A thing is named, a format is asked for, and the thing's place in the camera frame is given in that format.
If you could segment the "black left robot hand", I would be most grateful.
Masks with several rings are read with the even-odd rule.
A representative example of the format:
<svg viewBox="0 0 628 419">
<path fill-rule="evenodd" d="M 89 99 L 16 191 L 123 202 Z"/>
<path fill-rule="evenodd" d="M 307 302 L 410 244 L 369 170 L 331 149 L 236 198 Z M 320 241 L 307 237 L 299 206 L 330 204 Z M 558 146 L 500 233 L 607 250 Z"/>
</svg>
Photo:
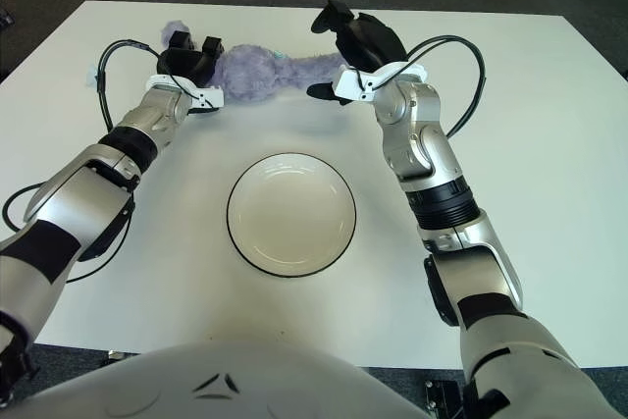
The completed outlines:
<svg viewBox="0 0 628 419">
<path fill-rule="evenodd" d="M 206 36 L 196 50 L 189 32 L 175 30 L 164 51 L 157 53 L 149 46 L 145 50 L 157 58 L 157 74 L 147 80 L 146 90 L 178 90 L 191 100 L 189 114 L 211 113 L 224 107 L 222 87 L 210 84 L 224 53 L 221 38 Z"/>
</svg>

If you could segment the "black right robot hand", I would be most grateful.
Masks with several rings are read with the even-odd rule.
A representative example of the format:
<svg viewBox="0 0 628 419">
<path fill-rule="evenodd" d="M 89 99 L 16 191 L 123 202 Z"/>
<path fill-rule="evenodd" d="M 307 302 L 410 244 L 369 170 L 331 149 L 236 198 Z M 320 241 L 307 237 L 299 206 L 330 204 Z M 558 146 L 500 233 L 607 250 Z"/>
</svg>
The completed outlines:
<svg viewBox="0 0 628 419">
<path fill-rule="evenodd" d="M 309 96 L 342 105 L 390 100 L 384 94 L 386 81 L 409 61 L 405 47 L 389 26 L 369 14 L 355 15 L 341 1 L 330 0 L 312 23 L 311 31 L 334 33 L 345 64 L 332 81 L 308 86 Z"/>
</svg>

